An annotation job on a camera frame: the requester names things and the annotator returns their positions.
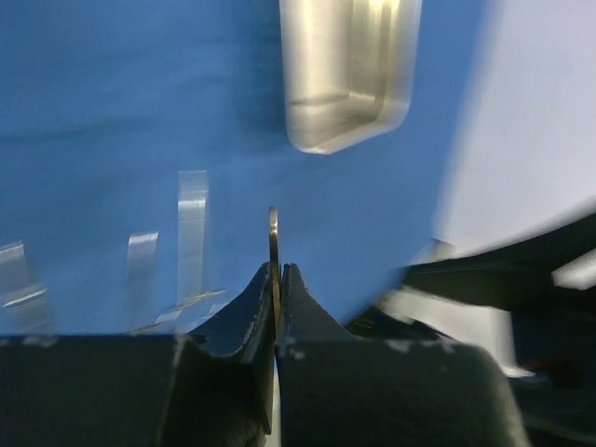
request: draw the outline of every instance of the metal tray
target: metal tray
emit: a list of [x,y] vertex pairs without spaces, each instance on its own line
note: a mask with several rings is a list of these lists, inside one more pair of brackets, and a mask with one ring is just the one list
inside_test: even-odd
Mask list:
[[422,0],[280,0],[291,142],[331,154],[387,132],[412,93]]

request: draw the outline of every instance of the white surface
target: white surface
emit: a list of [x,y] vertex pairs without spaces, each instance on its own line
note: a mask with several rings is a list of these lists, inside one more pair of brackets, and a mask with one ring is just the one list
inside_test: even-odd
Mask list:
[[[458,252],[527,233],[596,192],[596,2],[502,0],[484,27],[438,237]],[[444,304],[441,329],[509,363],[502,313]]]

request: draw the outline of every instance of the metal tab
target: metal tab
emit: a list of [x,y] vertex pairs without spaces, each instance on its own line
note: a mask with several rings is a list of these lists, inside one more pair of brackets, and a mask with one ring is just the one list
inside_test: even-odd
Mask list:
[[159,233],[139,233],[129,238],[128,280],[130,321],[134,330],[150,321],[148,307],[153,292]]
[[21,242],[0,248],[0,303],[21,332],[53,332],[46,293],[29,270]]
[[178,173],[178,303],[203,291],[209,182],[205,170]]

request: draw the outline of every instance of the blue fabric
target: blue fabric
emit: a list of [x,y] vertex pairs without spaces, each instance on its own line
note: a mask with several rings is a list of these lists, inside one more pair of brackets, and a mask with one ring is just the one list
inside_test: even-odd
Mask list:
[[278,206],[321,304],[368,304],[430,237],[486,2],[423,3],[403,125],[313,156],[286,135],[277,0],[3,2],[0,245],[26,244],[61,330],[121,328],[134,232],[159,231],[156,314],[175,302],[181,169],[209,172],[211,287],[248,284]]

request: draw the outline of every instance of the black plastic part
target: black plastic part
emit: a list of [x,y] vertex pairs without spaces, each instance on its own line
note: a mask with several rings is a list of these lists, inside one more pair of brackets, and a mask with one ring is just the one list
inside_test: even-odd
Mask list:
[[186,335],[0,339],[0,445],[261,446],[271,430],[268,265]]
[[505,376],[482,349],[446,340],[364,340],[282,283],[281,436],[292,446],[526,446]]
[[[548,386],[510,381],[534,445],[596,445],[596,288],[561,287],[552,275],[594,249],[591,207],[570,223],[506,247],[414,265],[401,282],[460,303],[511,312],[516,360],[549,378]],[[369,309],[348,328],[363,333],[358,322],[364,320],[372,338],[406,332],[415,339],[432,337],[395,320],[388,323],[392,318],[379,318],[379,312]]]

